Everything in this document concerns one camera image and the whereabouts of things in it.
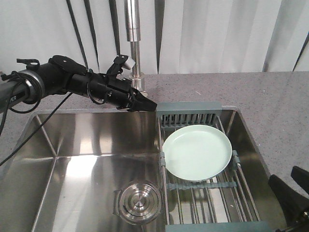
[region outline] black robotic arm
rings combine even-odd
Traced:
[[[1,76],[7,82],[0,85],[0,113],[9,97],[11,108],[20,102],[34,104],[46,96],[67,92],[89,97],[96,104],[113,104],[117,109],[156,109],[156,103],[131,87],[131,80],[117,78],[123,72],[122,68],[133,67],[134,61],[128,56],[118,55],[106,74],[94,73],[60,55],[53,56],[43,65],[36,59],[17,59],[17,62],[26,64],[26,69]]]

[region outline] curtain fold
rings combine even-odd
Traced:
[[[309,1],[282,0],[265,60],[265,72],[292,71],[309,31]]]
[[[45,63],[60,54],[81,64],[86,60],[94,72],[104,73],[117,54],[114,29],[119,30],[121,53],[131,54],[124,0],[113,0],[117,28],[113,28],[109,1],[67,1],[78,33],[66,1],[3,2],[2,71],[23,69],[16,58]],[[140,0],[139,5],[140,66],[145,74],[309,70],[309,46],[304,45],[309,0]],[[157,38],[161,30],[162,39]]]
[[[2,1],[0,7],[0,70],[22,70],[16,58],[46,63],[53,55],[68,56],[83,64],[65,1]]]
[[[299,57],[298,63],[294,71],[309,71],[309,43],[308,41],[307,41],[306,46],[304,47],[303,53]]]
[[[88,62],[88,68],[92,69],[95,73],[98,73],[99,72],[98,60],[96,56],[95,47],[93,45],[93,38],[91,35],[84,0],[71,0],[70,3],[75,16],[78,31],[83,43],[84,52]]]
[[[105,73],[117,55],[109,2],[90,0],[90,6],[97,37],[99,71]]]
[[[292,71],[309,31],[308,5],[166,1],[159,73]]]

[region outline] faucet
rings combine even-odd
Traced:
[[[125,0],[126,35],[127,41],[131,43],[131,57],[135,61],[132,73],[131,86],[140,91],[145,97],[145,80],[140,71],[140,11],[138,0]]]

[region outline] sink drain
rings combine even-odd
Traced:
[[[161,208],[160,192],[150,182],[131,183],[119,194],[119,215],[129,223],[153,220]]]

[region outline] gray dish rack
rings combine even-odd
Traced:
[[[213,126],[229,136],[235,112],[224,130],[220,119],[221,111],[222,106],[219,102],[178,102],[158,105],[156,117],[159,127],[160,175],[167,226],[261,221],[236,150],[232,152],[229,165],[216,177],[207,181],[196,183],[185,181],[166,169],[162,145],[177,129],[202,124]]]

